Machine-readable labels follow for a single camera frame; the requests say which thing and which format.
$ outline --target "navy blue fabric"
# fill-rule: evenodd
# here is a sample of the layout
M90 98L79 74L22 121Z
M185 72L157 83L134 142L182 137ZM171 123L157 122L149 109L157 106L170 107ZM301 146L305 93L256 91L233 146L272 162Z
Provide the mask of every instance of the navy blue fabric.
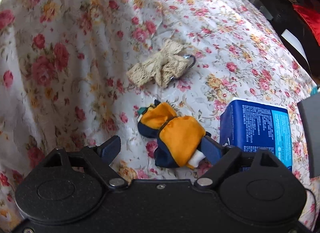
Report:
M221 150L211 143L205 136L202 137L201 143L197 149L204 154L212 165L222 157Z
M164 168L178 168L179 165L175 162L173 157L171 156L169 149L161 141L161 139L157 138L158 148L155 150L155 164L159 167Z
M152 129L141 122L138 122L138 131L146 138L156 138L158 136L158 130Z

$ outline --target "beige knitted cloth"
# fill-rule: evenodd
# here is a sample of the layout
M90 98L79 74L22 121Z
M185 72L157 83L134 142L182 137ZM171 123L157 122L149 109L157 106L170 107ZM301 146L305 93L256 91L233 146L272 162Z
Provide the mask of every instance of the beige knitted cloth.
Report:
M171 78L181 77L188 67L189 60L178 55L182 50L183 45L180 43L166 40L159 52L146 61L135 64L127 72L127 76L136 86L154 79L160 87L166 88Z

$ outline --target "black cable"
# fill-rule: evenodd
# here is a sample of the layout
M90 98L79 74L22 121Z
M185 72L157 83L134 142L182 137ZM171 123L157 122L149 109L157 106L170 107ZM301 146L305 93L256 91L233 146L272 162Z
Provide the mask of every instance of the black cable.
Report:
M307 189L307 188L305 188L306 189L306 191L308 191L308 192L310 192L311 194L312 194L312 196L313 196L313 199L314 199L314 201L315 201L315 212L314 212L314 215L313 215L313 222L312 222L312 225L311 225L311 229L312 229L312 227L313 227L313 224L315 223L315 221L316 221L316 214L317 214L317 199L316 199L316 195L312 192L312 190L310 190L310 189Z

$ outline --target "wrinkled fabric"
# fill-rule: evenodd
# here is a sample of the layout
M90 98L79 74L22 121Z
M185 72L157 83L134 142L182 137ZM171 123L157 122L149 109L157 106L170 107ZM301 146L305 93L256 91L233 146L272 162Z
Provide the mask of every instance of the wrinkled fabric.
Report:
M196 65L167 89L135 87L125 73L161 48L186 45ZM287 106L293 173L316 194L296 102L314 85L247 0L2 0L0 5L0 227L20 216L17 185L53 148L77 151L112 135L123 178L195 180L209 169L155 166L155 140L137 130L137 110L154 99L195 117L219 140L233 97ZM311 196L300 220L312 227Z

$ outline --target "red cloth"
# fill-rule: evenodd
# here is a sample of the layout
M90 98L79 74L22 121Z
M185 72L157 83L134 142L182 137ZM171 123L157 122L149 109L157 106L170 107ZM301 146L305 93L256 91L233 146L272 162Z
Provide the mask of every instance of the red cloth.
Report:
M293 4L292 6L300 17L308 24L320 46L320 13L300 5Z

